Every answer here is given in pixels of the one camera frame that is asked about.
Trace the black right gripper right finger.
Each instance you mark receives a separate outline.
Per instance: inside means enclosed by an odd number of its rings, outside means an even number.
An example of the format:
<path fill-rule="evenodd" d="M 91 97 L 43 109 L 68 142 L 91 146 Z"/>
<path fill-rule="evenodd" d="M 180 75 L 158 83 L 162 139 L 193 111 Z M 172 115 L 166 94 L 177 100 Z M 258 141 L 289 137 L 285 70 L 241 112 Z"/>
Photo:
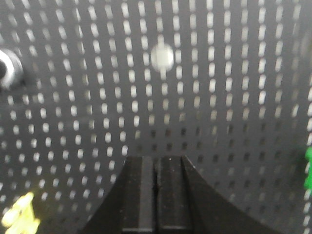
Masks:
<path fill-rule="evenodd" d="M 186 156 L 164 156 L 157 166 L 160 234 L 276 234 L 237 208 L 199 174 Z"/>

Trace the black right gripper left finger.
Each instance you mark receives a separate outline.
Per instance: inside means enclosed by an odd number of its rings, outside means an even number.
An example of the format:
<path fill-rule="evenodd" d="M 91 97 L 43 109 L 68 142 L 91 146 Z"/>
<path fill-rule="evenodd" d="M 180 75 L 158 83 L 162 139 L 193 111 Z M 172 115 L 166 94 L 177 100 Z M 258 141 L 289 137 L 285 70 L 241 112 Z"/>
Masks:
<path fill-rule="evenodd" d="M 154 172 L 151 157 L 127 157 L 111 191 L 81 233 L 156 233 Z"/>

